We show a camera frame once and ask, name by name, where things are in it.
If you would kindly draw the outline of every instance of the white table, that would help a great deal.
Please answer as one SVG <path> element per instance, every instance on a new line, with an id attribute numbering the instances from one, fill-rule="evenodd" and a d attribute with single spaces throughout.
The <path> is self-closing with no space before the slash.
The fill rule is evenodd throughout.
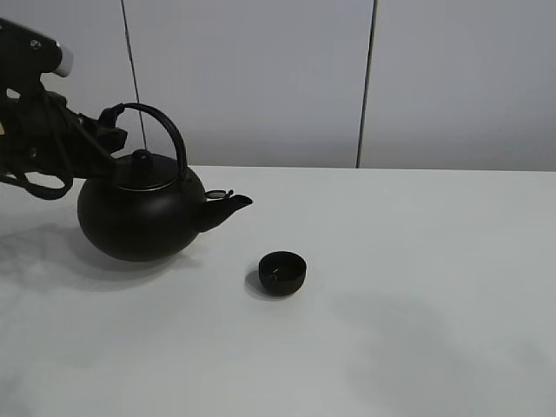
<path id="1" fill-rule="evenodd" d="M 255 204 L 148 267 L 77 190 L 0 189 L 0 416 L 556 415 L 556 174 L 197 172 Z M 246 275 L 279 249 L 308 277 L 277 301 Z"/>

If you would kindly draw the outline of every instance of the black kettle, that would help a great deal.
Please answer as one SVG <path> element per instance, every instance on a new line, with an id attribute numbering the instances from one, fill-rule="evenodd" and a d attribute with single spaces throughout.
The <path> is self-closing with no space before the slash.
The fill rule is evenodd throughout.
<path id="1" fill-rule="evenodd" d="M 146 149 L 118 158 L 112 181 L 85 181 L 77 201 L 77 215 L 87 238 L 105 254 L 124 261 L 153 261 L 188 246 L 253 201 L 232 191 L 205 192 L 188 167 L 178 128 L 160 110 L 140 103 L 118 104 L 99 118 L 115 126 L 124 109 L 153 116 L 168 131 L 176 159 Z"/>

